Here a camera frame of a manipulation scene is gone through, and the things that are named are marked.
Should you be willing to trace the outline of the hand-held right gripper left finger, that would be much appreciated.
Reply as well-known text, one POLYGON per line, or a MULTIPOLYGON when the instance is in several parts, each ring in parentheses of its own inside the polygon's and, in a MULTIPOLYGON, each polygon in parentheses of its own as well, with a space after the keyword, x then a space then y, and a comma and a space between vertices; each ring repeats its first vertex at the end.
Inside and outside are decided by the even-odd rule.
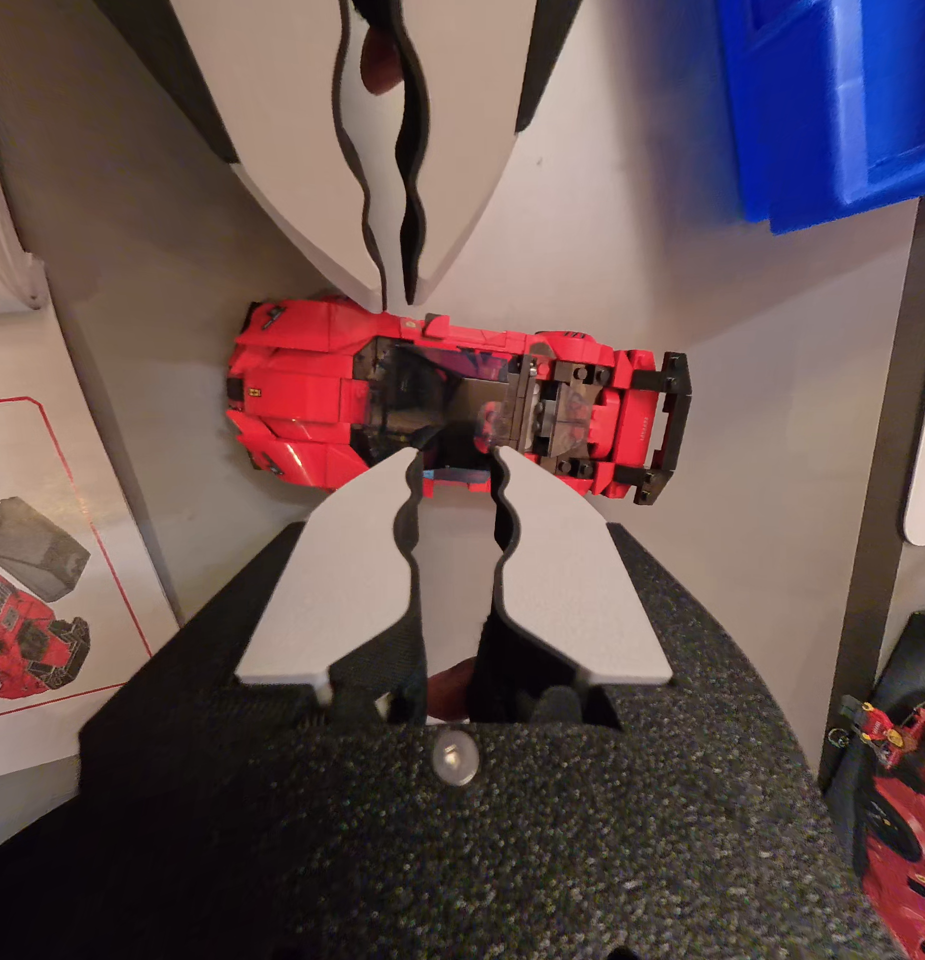
POLYGON ((421 450, 401 449, 312 511, 237 665, 243 684, 307 686, 327 706, 420 678, 422 474, 421 450))

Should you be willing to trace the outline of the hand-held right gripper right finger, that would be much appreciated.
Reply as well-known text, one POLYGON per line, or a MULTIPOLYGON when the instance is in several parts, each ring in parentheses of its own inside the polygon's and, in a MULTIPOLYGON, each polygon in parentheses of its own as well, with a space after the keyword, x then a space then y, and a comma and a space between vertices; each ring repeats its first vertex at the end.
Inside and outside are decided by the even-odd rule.
POLYGON ((517 450, 494 456, 502 621, 587 687, 668 684, 672 667, 600 512, 517 450))

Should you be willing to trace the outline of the blue plastic bin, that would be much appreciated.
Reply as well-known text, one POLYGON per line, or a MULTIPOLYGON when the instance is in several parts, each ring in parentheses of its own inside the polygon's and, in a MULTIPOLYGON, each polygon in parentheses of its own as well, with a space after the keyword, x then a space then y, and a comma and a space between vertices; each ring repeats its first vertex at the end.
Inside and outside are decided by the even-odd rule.
POLYGON ((925 1, 718 2, 744 218, 925 197, 925 1))

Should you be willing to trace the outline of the person's left hand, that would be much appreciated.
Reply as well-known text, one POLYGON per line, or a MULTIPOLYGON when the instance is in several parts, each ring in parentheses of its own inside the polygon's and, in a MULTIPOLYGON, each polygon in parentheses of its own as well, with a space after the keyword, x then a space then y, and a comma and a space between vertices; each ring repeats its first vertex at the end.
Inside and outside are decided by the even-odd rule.
POLYGON ((360 78, 366 91, 382 96, 403 82, 401 57, 394 38, 368 26, 360 49, 360 78))

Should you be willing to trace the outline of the dark transparent lego canopy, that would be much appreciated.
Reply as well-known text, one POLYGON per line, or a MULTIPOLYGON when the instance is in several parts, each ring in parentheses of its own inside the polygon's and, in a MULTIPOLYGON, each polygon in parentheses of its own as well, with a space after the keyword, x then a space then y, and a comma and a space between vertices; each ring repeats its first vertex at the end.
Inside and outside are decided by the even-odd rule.
POLYGON ((351 445, 368 466, 414 448, 433 471, 485 469, 495 449, 530 452, 540 424, 540 361, 377 337, 353 360, 368 386, 351 445))

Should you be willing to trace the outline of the lego instruction booklet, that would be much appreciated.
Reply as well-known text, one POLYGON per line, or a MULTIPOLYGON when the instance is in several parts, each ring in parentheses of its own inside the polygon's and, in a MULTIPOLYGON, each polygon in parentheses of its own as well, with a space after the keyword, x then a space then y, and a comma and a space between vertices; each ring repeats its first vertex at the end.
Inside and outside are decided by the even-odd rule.
POLYGON ((177 627, 0 178, 0 776, 76 754, 177 627))

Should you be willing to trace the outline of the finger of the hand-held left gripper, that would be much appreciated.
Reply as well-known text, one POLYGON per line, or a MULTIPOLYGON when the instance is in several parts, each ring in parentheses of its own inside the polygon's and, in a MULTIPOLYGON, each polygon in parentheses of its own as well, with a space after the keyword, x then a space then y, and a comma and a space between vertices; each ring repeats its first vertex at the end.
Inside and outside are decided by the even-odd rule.
POLYGON ((386 308, 370 192, 341 115, 353 11, 338 1, 173 1, 234 149, 231 168, 312 266, 386 308))
POLYGON ((390 2, 404 76, 396 159, 407 303, 434 294, 481 219, 517 141, 534 1, 390 2))

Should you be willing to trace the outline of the black bar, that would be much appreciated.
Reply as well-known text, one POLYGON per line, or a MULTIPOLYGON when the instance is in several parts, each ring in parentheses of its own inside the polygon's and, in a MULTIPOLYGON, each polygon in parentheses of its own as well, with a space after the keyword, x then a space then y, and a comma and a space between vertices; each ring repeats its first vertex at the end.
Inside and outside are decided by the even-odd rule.
POLYGON ((827 732, 839 725, 837 709, 844 694, 862 698, 874 689, 913 609, 910 594, 920 590, 908 581, 922 549, 902 534, 918 392, 912 376, 913 336, 902 318, 908 264, 845 602, 827 732))

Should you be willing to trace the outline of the red lego car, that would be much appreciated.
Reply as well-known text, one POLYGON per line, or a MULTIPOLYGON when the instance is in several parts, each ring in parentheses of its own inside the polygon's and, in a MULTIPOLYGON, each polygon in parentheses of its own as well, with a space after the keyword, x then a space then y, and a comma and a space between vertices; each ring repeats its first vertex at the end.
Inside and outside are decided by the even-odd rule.
MULTIPOLYGON (((226 397, 256 470, 332 493, 372 467, 351 444, 369 397, 369 386, 353 378, 353 360, 377 337, 536 358, 539 425, 532 449, 516 451, 583 496, 631 496, 649 506, 676 471, 693 393, 684 353, 668 351, 658 365, 651 351, 616 349, 583 332, 494 331, 446 315, 373 313, 338 294, 249 307, 226 397)), ((477 470, 428 469, 422 452, 424 495, 437 486, 489 492, 493 450, 477 470)))

